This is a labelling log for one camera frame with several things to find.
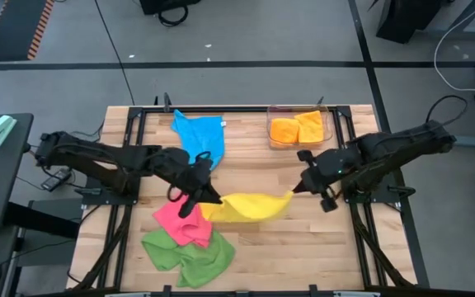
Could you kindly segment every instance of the green cloth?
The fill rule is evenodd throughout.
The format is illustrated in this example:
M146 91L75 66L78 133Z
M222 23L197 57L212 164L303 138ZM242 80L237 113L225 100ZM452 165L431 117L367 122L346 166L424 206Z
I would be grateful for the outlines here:
M199 288L227 269L234 258L234 247L216 231L212 231L207 248L194 243L178 245L164 229L152 231L142 238L142 245L159 271L180 265L178 287Z

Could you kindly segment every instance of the blue cloth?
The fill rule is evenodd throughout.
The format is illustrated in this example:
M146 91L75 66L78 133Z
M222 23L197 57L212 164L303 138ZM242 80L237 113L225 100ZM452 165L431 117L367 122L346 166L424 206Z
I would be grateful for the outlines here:
M182 148L190 155L190 164L195 163L195 156L208 151L210 159L214 162L210 170L214 170L224 155L224 135L221 125L223 117L202 116L188 119L178 110L175 110L173 115L175 119L171 128L179 134Z

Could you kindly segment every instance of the white cable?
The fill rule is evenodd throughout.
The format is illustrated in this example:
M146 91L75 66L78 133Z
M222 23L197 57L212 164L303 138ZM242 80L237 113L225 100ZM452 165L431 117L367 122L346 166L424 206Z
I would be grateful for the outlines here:
M439 74L439 76L441 76L441 78L443 78L443 81L449 86L449 87L452 87L455 91L470 91L470 92L475 92L475 89L467 89L467 88L459 88L459 87L454 87L449 81L446 80L446 78L444 78L443 74L441 73L441 71L439 71L439 69L437 68L437 52L439 51L439 47L441 46L441 43L443 42L444 38L446 38L446 36L448 34L450 34L450 32L452 32L455 28L461 26L461 24L463 24L466 20L468 20L469 18L473 17L475 15L475 11L473 13L471 13L470 15L468 15L467 17L465 17L462 21L460 21L456 26L453 26L452 28L450 28L444 35L443 37L441 38L441 40L439 41L439 43L437 44L437 47L435 47L435 52L434 52L434 68L435 68L435 71L437 71L437 73Z

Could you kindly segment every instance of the gray floor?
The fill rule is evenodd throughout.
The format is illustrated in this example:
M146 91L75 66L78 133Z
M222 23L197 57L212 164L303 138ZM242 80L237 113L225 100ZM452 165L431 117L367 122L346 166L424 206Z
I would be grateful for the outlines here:
M183 25L165 28L129 0L98 0L123 62L255 60L362 61L347 1L203 0ZM407 45L375 37L382 3L357 0L373 61L430 61L437 39L417 34ZM448 26L469 0L444 7L430 26ZM475 40L448 40L440 60L475 60ZM115 63L116 57L93 0L55 3L38 57L19 64ZM455 85L475 87L475 69L446 68ZM458 94L432 68L377 68L383 103L393 131L419 125L439 97ZM364 68L189 68L128 69L137 104L151 104L168 92L174 104L374 103ZM472 93L460 95L467 98ZM119 69L0 71L0 113L35 115L30 143L42 132L91 132L107 106L131 99ZM459 111L449 102L434 114L448 119ZM475 135L475 102L455 134ZM424 157L403 169L417 189L412 208L434 288L475 290L475 148L455 148ZM35 184L45 176L25 156L20 177ZM75 197L69 189L47 194L16 182L12 200ZM66 266L24 271L19 291L32 295L64 288Z

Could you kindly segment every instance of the yellow cloth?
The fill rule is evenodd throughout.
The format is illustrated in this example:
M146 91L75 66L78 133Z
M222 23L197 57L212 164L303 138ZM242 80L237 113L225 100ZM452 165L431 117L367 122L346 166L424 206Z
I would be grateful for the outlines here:
M282 144L298 142L299 123L295 119L278 118L270 122L270 138Z
M299 122L298 141L301 144L323 141L323 123L320 111L306 112L295 115L294 118Z
M293 197L288 191L283 197L265 194L231 194L221 197L223 204L200 203L201 213L212 222L259 222L276 217Z

